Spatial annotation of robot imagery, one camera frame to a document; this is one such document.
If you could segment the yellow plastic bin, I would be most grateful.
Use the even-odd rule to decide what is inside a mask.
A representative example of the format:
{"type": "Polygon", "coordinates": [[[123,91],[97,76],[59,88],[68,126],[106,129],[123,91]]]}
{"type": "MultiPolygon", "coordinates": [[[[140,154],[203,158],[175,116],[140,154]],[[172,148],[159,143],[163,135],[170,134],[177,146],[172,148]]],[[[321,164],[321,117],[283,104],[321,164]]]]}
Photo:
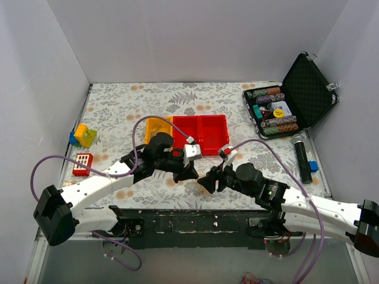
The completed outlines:
{"type": "Polygon", "coordinates": [[[148,144],[150,139],[157,133],[167,133],[172,135],[172,126],[166,121],[158,118],[148,118],[146,121],[145,143],[148,144]]]}

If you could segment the red plastic bin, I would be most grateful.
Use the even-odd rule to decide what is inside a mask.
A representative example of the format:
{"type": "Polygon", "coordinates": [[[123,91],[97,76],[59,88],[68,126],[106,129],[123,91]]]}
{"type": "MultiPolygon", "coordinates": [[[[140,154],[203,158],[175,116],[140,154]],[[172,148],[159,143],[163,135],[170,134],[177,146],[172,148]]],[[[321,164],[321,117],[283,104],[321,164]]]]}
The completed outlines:
{"type": "MultiPolygon", "coordinates": [[[[203,147],[201,146],[200,137],[200,116],[174,116],[173,123],[186,135],[191,136],[199,145],[201,152],[203,152],[203,147]]],[[[177,131],[176,128],[173,129],[174,136],[174,148],[183,149],[184,145],[187,143],[186,138],[177,131]]]]}
{"type": "Polygon", "coordinates": [[[229,133],[225,115],[200,115],[200,146],[204,156],[216,156],[229,144],[229,133]]]}

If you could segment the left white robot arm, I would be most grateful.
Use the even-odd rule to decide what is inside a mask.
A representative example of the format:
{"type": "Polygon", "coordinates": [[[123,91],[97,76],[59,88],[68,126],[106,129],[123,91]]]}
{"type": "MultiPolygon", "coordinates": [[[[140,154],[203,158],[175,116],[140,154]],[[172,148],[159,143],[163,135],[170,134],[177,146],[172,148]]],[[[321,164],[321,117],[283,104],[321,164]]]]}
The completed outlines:
{"type": "Polygon", "coordinates": [[[51,246],[57,246],[75,233],[108,231],[121,236],[126,229],[116,208],[91,209],[103,197],[153,175],[155,170],[172,173],[174,182],[197,179],[194,160],[201,158],[201,147],[189,137],[183,148],[174,148],[174,139],[158,133],[148,144],[136,147],[103,172],[81,182],[58,189],[46,187],[37,201],[33,217],[51,246]]]}

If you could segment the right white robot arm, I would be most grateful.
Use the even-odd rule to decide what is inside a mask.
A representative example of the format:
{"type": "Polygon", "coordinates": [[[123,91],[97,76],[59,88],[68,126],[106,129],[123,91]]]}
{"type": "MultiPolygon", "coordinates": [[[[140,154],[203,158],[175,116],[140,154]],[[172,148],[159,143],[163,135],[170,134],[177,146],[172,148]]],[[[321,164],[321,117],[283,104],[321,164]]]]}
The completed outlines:
{"type": "Polygon", "coordinates": [[[285,183],[267,179],[252,163],[237,167],[217,166],[198,183],[208,192],[232,189],[270,212],[253,226],[262,237],[285,233],[310,233],[344,241],[358,251],[378,257],[378,204],[338,202],[318,196],[305,196],[285,183]]]}

